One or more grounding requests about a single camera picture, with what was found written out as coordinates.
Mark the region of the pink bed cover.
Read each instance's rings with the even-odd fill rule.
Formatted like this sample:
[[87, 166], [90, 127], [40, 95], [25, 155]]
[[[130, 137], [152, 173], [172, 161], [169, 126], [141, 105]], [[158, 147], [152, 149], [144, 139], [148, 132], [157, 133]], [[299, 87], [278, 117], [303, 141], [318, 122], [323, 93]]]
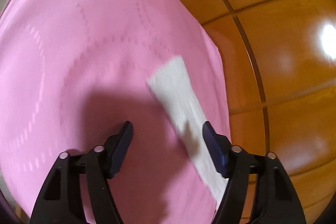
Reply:
[[218, 48], [179, 0], [8, 0], [1, 14], [1, 170], [27, 213], [58, 155], [125, 121], [109, 186], [125, 223], [210, 223], [215, 200], [147, 81], [182, 56], [206, 121], [229, 135]]

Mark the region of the white knitted garment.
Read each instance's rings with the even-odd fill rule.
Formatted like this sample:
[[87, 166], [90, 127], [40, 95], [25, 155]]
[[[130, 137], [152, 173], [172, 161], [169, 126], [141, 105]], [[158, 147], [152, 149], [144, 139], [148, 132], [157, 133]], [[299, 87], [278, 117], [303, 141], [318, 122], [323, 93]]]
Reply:
[[147, 84], [169, 116], [199, 177], [215, 200], [215, 209], [218, 210], [228, 180], [217, 173], [203, 139], [202, 129], [206, 116], [192, 89], [182, 56], [173, 57], [156, 70]]

